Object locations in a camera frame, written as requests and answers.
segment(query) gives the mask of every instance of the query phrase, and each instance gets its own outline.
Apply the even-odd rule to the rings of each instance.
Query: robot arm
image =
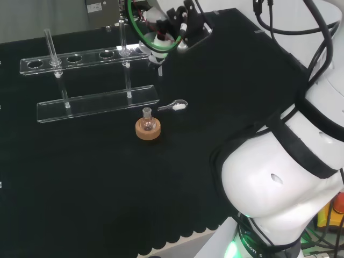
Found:
[[[151,34],[143,35],[133,19],[132,9],[135,8],[135,1],[125,0],[128,22],[144,45],[141,50],[149,54],[152,62],[160,65],[169,52],[175,49],[185,52],[212,33],[210,22],[198,0],[195,1],[201,14],[197,12],[193,0],[148,1],[152,8],[147,11],[146,19],[150,23],[150,28],[155,30],[152,38]]]

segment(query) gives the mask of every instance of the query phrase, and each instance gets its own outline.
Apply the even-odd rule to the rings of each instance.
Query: black cable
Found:
[[[133,23],[132,23],[131,20],[129,19],[128,0],[124,0],[124,6],[125,6],[125,13],[126,13],[126,15],[127,15],[127,17],[128,17],[128,23],[130,24],[130,26],[131,26],[131,28],[132,28],[134,34],[135,34],[135,35],[139,38],[139,40],[140,40],[146,47],[148,47],[151,51],[157,52],[157,53],[159,53],[159,54],[168,54],[168,53],[172,52],[173,50],[175,50],[175,49],[179,46],[179,44],[183,41],[184,35],[181,34],[181,39],[180,39],[180,41],[179,41],[174,47],[172,47],[172,48],[169,49],[169,50],[161,51],[161,50],[155,49],[154,47],[151,47],[149,44],[147,44],[147,43],[145,42],[145,38],[143,38],[143,37],[136,31],[136,29],[135,29]]]
[[[336,33],[337,29],[339,27],[339,23],[337,23],[330,31],[331,36],[333,37],[334,34]],[[317,65],[317,62],[321,56],[321,54],[323,53],[323,51],[325,50],[326,47],[326,43],[325,41],[323,41],[321,43],[321,45],[319,46],[318,50],[316,51],[315,55],[312,58],[312,61],[310,62],[310,65],[308,66],[307,72],[309,74],[309,78],[311,78],[312,72],[315,68],[315,66]]]
[[[334,204],[334,198],[329,203],[325,230],[322,233],[321,237],[316,241],[316,244],[321,243],[325,239],[325,237],[326,237],[326,234],[327,234],[328,228],[329,228],[329,223],[331,221],[331,213],[332,213],[332,210],[333,210],[333,204]]]
[[[319,77],[326,71],[326,69],[330,66],[332,62],[332,57],[333,57],[333,43],[332,43],[332,37],[331,34],[328,30],[328,27],[321,16],[321,13],[319,12],[317,6],[314,4],[313,0],[304,0],[303,1],[309,11],[312,13],[314,19],[319,25],[319,28],[321,29],[322,35],[324,36],[324,42],[326,45],[326,60],[323,66],[317,71],[317,73],[311,78],[309,81],[309,87],[312,86],[318,79]]]
[[[255,226],[255,228],[259,231],[259,233],[261,233],[261,235],[271,244],[271,246],[274,246],[274,243],[272,243],[272,241],[263,233],[263,231],[261,231],[261,229],[257,226],[256,222],[252,218],[250,218],[250,221]]]
[[[333,258],[337,258],[338,255],[338,250],[339,250],[339,239],[340,239],[340,235],[342,233],[342,229],[343,229],[343,224],[344,224],[344,216],[342,217],[340,224],[339,224],[339,228],[338,228],[338,232],[337,232],[337,239],[335,241],[335,248],[334,248],[334,256]]]
[[[204,11],[201,7],[201,5],[199,4],[199,1],[198,0],[195,0],[196,4],[197,4],[197,7],[201,13],[201,15],[203,16],[203,19],[205,20],[205,22],[208,24],[209,28],[213,28],[213,26],[211,25],[211,23],[209,22],[209,19],[208,17],[204,14]]]
[[[257,21],[258,23],[265,28],[268,31],[273,31],[276,34],[281,34],[281,35],[308,35],[308,34],[313,34],[313,33],[317,33],[317,32],[321,32],[321,28],[313,28],[311,30],[305,30],[305,31],[284,31],[284,30],[278,30],[276,28],[273,28],[272,30],[270,29],[271,26],[267,25],[265,22],[263,22],[262,18],[260,17],[260,15],[256,15],[257,17]],[[328,28],[333,28],[336,24],[338,23],[338,21],[336,21],[335,23],[331,23],[329,25],[327,25]]]
[[[342,176],[343,184],[344,184],[344,171],[343,169],[339,169],[340,175]]]
[[[274,24],[273,23],[273,3],[272,1],[268,1],[268,3],[269,3],[269,15],[270,15],[270,27],[273,27],[273,24]],[[281,47],[275,38],[273,30],[270,31],[270,34],[271,34],[271,38],[273,39],[273,42],[276,43],[279,47]]]

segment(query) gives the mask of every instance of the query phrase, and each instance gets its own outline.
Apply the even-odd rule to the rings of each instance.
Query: metal spoon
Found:
[[[157,110],[158,111],[163,111],[163,110],[183,110],[188,107],[188,102],[186,102],[183,99],[177,99],[176,101],[173,101],[171,104],[167,106],[161,106]]]

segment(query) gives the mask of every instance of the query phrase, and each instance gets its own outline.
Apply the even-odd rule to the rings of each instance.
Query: green led light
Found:
[[[227,247],[224,258],[234,258],[237,254],[237,251],[237,245],[235,244],[235,242],[231,242],[230,245]]]

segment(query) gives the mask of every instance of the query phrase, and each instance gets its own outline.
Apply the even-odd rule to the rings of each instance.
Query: rack hole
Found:
[[[67,58],[69,63],[78,63],[82,60],[82,56],[80,55],[73,55]]]
[[[32,61],[32,62],[29,62],[27,64],[27,66],[31,69],[36,69],[36,68],[39,68],[43,65],[43,62],[41,60],[37,60],[37,61]]]
[[[104,52],[101,52],[99,54],[99,56],[102,58],[102,59],[109,59],[109,58],[112,58],[114,55],[114,52],[113,51],[104,51]]]

